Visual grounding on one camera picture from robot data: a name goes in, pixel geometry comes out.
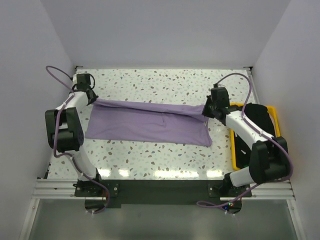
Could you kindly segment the purple t shirt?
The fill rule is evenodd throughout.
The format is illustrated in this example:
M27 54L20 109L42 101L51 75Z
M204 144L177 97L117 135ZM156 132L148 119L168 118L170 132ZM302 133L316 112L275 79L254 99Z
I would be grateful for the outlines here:
M203 105L160 104L98 99L85 133L87 139L175 143L209 147Z

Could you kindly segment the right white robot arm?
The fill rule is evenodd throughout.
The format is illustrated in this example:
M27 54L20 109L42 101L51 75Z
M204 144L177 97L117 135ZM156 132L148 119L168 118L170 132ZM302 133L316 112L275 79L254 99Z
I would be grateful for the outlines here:
M227 173L220 190L233 197L244 185L280 182L293 173L287 141L264 131L246 114L246 106L231 105L225 87L214 87L207 96L202 115L233 130L250 149L248 166Z

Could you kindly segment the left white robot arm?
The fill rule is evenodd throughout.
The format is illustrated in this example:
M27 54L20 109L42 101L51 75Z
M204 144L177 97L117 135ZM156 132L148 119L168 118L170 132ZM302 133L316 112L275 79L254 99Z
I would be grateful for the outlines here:
M94 92L96 81L90 73L79 73L72 77L72 82L66 100L44 114L47 140L53 149L53 156L66 157L74 167L77 179L87 182L86 191L92 196L99 196L104 190L104 184L83 147L85 134L79 117L83 108L98 99Z

